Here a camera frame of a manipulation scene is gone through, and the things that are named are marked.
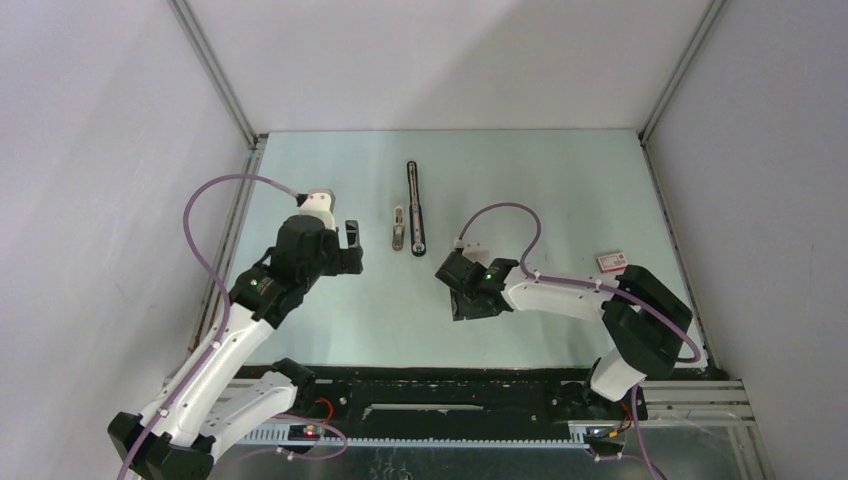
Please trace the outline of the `white red staple box sleeve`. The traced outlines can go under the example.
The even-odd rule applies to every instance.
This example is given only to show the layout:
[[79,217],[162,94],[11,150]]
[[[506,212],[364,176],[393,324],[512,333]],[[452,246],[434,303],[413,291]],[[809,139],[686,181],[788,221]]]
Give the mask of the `white red staple box sleeve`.
[[611,273],[623,271],[630,262],[622,251],[604,253],[596,257],[596,263],[601,273]]

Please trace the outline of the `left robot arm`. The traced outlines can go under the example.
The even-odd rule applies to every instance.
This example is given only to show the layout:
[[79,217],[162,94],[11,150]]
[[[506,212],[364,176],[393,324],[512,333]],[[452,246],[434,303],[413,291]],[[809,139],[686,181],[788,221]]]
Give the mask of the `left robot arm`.
[[[341,247],[340,236],[347,247]],[[358,275],[359,225],[342,232],[313,215],[294,215],[275,245],[240,274],[226,293],[220,321],[162,392],[140,413],[118,413],[107,431],[122,459],[119,475],[143,479],[205,479],[220,458],[266,420],[304,416],[316,403],[311,370],[291,359],[267,371],[245,393],[219,397],[245,361],[297,309],[322,277]]]

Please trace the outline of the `beige stapler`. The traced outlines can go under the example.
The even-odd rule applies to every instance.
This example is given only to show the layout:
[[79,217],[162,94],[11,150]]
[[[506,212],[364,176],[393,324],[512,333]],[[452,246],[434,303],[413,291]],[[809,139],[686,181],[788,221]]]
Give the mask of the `beige stapler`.
[[391,246],[394,251],[401,251],[405,244],[406,215],[403,205],[394,208]]

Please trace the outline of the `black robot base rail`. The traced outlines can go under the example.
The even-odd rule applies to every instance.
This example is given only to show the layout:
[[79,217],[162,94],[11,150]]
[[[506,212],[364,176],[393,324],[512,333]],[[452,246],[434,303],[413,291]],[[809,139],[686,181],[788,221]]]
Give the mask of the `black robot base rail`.
[[601,437],[648,417],[642,393],[607,400],[588,387],[585,368],[462,369],[306,366],[292,414],[305,426],[285,443],[347,439],[350,445],[578,442],[575,425]]

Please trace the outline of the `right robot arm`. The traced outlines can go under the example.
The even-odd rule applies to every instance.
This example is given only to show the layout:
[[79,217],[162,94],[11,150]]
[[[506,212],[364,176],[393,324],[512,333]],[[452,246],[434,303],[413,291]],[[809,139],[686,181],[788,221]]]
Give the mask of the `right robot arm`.
[[450,291],[454,320],[497,317],[505,312],[543,312],[600,323],[613,347],[593,367],[581,392],[585,411],[606,418],[646,379],[667,379],[689,347],[691,309],[649,270],[628,265],[615,275],[574,279],[531,272],[517,260],[484,265],[452,251],[435,273]]

